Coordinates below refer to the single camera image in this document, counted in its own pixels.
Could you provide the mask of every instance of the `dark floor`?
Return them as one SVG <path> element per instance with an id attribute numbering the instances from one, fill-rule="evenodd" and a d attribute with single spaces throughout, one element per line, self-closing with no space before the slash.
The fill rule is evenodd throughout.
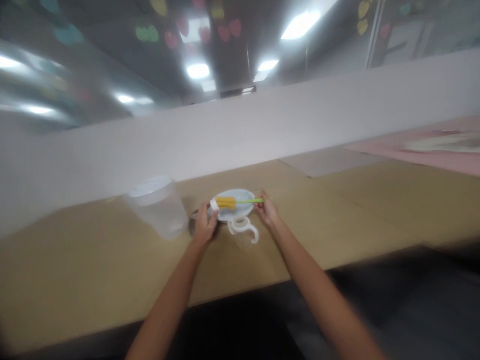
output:
<path id="1" fill-rule="evenodd" d="M 480 359 L 480 242 L 329 271 L 391 359 Z M 21 359 L 122 359 L 140 323 Z M 333 359 L 292 281 L 189 309 L 169 359 Z"/>

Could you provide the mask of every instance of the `wooden table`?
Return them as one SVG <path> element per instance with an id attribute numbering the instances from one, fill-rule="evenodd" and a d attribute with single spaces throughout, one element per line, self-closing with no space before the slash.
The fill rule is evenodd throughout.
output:
<path id="1" fill-rule="evenodd" d="M 216 193 L 265 188 L 285 222 L 324 268 L 419 243 L 480 234 L 480 180 L 382 162 L 309 178 L 278 160 L 180 182 L 191 213 Z M 222 225 L 193 285 L 198 304 L 289 279 L 270 234 L 236 247 Z M 13 354 L 143 319 L 190 235 L 164 241 L 121 198 L 60 210 L 0 241 L 0 326 Z"/>

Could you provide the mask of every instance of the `pink mat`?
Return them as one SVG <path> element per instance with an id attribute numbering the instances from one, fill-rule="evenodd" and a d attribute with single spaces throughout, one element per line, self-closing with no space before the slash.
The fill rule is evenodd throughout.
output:
<path id="1" fill-rule="evenodd" d="M 429 165 L 480 177 L 478 153 L 433 151 L 414 152 L 404 149 L 404 143 L 447 134 L 448 131 L 480 131 L 480 117 L 463 117 L 390 135 L 357 142 L 346 149 L 381 155 L 408 163 Z"/>

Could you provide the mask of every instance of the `hand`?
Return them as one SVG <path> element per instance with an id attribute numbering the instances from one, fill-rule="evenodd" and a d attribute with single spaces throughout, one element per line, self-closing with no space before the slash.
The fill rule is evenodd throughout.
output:
<path id="1" fill-rule="evenodd" d="M 209 203 L 203 202 L 198 209 L 195 220 L 195 234 L 193 235 L 193 240 L 200 241 L 202 244 L 206 244 L 212 239 L 215 226 L 217 226 L 217 216 L 219 215 L 219 211 L 215 210 L 209 220 L 207 212 L 208 207 Z"/>
<path id="2" fill-rule="evenodd" d="M 263 189 L 261 190 L 260 198 L 263 198 L 263 202 L 255 203 L 255 209 L 265 225 L 271 228 L 274 225 L 274 222 L 279 219 L 277 207 Z"/>

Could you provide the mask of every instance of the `bottle handle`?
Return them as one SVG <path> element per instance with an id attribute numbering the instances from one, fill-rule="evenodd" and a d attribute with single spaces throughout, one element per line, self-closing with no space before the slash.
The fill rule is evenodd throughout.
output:
<path id="1" fill-rule="evenodd" d="M 235 235 L 235 230 L 232 227 L 232 220 L 228 220 L 226 224 L 228 225 L 228 230 L 230 231 L 230 234 Z"/>
<path id="2" fill-rule="evenodd" d="M 253 232 L 254 238 L 251 240 L 252 244 L 256 244 L 259 242 L 259 231 L 255 226 L 253 226 L 251 223 L 248 224 L 248 229 Z"/>

